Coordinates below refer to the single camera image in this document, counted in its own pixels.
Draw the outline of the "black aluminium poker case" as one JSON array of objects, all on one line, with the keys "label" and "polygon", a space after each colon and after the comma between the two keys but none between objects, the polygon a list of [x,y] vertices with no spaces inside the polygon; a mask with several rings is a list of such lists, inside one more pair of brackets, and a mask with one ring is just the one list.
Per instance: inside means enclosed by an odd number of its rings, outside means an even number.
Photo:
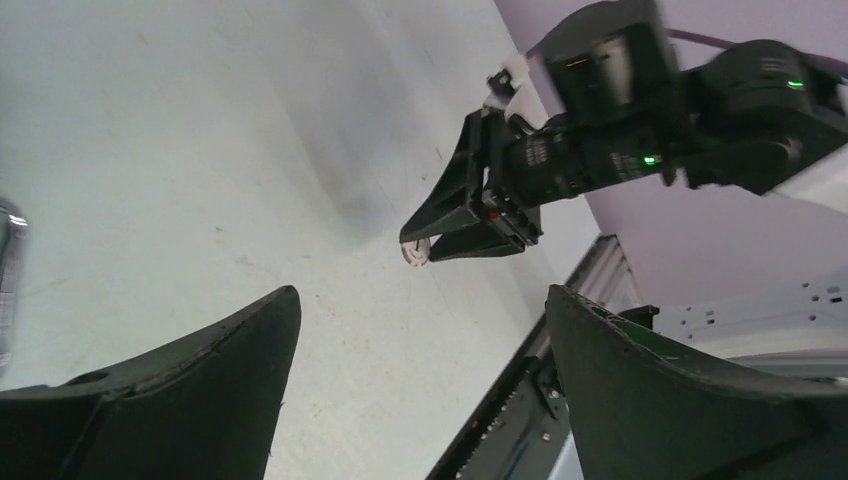
[{"label": "black aluminium poker case", "polygon": [[12,359],[12,337],[29,223],[18,206],[1,197],[1,375]]}]

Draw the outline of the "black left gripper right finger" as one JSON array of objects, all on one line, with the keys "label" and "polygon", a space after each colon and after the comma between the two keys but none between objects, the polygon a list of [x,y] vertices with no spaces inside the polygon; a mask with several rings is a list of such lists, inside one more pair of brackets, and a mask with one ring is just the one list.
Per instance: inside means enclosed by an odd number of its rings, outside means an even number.
[{"label": "black left gripper right finger", "polygon": [[588,479],[843,479],[847,391],[744,367],[554,285],[552,353]]}]

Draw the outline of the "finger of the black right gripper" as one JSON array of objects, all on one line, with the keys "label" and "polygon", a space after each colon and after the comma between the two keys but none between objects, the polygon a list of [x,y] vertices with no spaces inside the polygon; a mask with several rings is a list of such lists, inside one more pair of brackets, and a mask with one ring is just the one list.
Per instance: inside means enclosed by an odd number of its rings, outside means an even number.
[{"label": "finger of the black right gripper", "polygon": [[523,253],[526,247],[517,235],[508,235],[492,224],[478,223],[442,234],[432,244],[429,260],[505,257]]},{"label": "finger of the black right gripper", "polygon": [[473,225],[472,204],[482,187],[483,114],[468,114],[445,170],[428,197],[400,230],[401,243],[415,242]]}]

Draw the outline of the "white poker chip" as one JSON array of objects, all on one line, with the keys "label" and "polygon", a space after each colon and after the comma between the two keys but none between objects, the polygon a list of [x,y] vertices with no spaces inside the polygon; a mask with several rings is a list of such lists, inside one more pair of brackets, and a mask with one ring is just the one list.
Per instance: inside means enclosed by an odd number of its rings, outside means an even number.
[{"label": "white poker chip", "polygon": [[400,248],[404,260],[412,267],[422,267],[429,261],[431,252],[429,238],[402,242]]}]

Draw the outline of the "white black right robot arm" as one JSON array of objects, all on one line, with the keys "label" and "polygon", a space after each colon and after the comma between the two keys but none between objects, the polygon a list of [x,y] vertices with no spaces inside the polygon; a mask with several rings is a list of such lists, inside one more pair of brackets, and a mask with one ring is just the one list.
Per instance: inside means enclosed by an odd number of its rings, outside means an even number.
[{"label": "white black right robot arm", "polygon": [[[653,1],[600,1],[504,64],[401,228],[405,260],[520,254],[543,233],[543,205],[653,175],[764,196],[846,145],[845,63],[771,39],[708,38],[716,56],[684,70],[679,37]],[[545,121],[517,108],[528,58],[564,107]]]}]

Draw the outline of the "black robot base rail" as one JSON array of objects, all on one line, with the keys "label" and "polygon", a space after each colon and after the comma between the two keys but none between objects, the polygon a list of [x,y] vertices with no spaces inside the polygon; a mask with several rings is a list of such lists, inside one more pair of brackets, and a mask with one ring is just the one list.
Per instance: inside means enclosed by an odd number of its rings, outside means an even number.
[{"label": "black robot base rail", "polygon": [[[619,239],[600,236],[566,286],[651,327]],[[544,318],[539,319],[429,473],[431,479],[580,479],[581,471]]]}]

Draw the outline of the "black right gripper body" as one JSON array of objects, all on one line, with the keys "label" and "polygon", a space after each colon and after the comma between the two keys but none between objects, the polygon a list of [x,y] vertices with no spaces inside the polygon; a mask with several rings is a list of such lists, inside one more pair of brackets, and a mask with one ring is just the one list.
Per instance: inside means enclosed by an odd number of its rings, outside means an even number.
[{"label": "black right gripper body", "polygon": [[564,107],[533,133],[506,118],[476,146],[489,178],[465,234],[484,246],[531,246],[538,209],[662,171],[683,144],[682,74],[654,1],[600,1],[569,14],[535,56]]}]

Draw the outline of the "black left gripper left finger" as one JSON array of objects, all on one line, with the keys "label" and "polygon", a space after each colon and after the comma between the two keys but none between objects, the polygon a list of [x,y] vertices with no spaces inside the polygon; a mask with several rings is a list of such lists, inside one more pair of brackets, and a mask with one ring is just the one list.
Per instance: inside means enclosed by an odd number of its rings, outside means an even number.
[{"label": "black left gripper left finger", "polygon": [[1,395],[5,479],[260,479],[301,326],[281,287],[135,358]]}]

